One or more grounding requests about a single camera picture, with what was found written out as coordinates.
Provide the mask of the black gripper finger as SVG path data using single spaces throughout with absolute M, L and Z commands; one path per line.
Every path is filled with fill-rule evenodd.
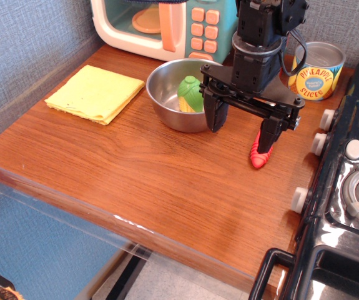
M 283 120 L 278 117 L 265 118 L 260 126 L 257 152 L 268 153 L 282 132 Z
M 226 122 L 229 105 L 210 90 L 205 90 L 203 96 L 207 127 L 216 133 Z

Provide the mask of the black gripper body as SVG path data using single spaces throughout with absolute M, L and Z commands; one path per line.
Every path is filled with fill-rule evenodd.
M 230 106 L 262 118 L 283 120 L 282 131 L 294 130 L 305 101 L 289 90 L 279 73 L 283 53 L 278 48 L 267 52 L 235 50 L 232 66 L 203 65 L 200 92 L 210 90 Z

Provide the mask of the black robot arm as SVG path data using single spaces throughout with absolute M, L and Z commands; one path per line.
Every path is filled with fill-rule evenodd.
M 284 53 L 288 36 L 307 46 L 297 26 L 305 22 L 306 1 L 237 1 L 237 31 L 232 37 L 231 66 L 205 64 L 200 92 L 204 98 L 207 126 L 218 131 L 233 106 L 263 119 L 257 151 L 268 153 L 282 132 L 294 130 L 305 101 L 289 90 L 281 74 L 287 71 Z

